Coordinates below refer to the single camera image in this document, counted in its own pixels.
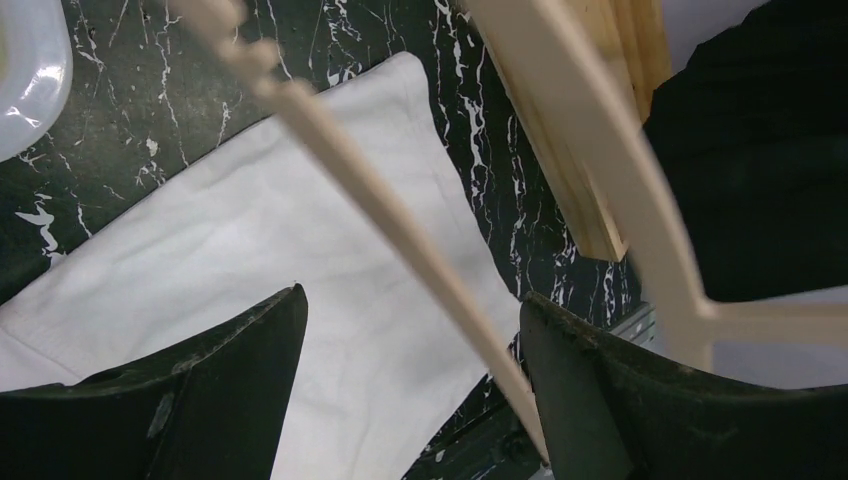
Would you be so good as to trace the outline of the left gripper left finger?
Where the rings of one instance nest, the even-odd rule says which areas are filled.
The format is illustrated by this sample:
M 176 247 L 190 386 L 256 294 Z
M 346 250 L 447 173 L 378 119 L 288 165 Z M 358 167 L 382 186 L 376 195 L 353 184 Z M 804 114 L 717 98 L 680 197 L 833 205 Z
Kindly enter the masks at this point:
M 267 479 L 308 318 L 300 285 L 138 360 L 1 396 L 5 479 Z

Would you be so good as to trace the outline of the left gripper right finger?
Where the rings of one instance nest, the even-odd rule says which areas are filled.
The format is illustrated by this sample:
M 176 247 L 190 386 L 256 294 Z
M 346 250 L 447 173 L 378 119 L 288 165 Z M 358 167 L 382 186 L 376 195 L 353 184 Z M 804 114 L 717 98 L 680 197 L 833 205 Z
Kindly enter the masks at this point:
M 558 479 L 843 479 L 847 389 L 782 390 L 677 363 L 546 297 L 520 339 Z

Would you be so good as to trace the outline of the white cloth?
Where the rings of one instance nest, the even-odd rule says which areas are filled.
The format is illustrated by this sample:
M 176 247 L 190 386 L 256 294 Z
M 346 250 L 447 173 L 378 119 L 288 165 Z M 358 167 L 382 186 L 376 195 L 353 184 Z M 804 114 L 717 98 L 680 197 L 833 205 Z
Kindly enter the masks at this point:
M 308 321 L 273 477 L 403 477 L 485 367 L 273 119 L 173 177 L 7 301 L 1 387 L 72 384 L 294 284 Z

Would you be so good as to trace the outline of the black skirt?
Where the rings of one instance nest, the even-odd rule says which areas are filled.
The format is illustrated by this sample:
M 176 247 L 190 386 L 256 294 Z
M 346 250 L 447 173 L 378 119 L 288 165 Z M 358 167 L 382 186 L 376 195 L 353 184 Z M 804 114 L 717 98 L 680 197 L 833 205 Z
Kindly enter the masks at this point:
M 847 283 L 847 5 L 770 1 L 698 45 L 645 134 L 707 295 Z

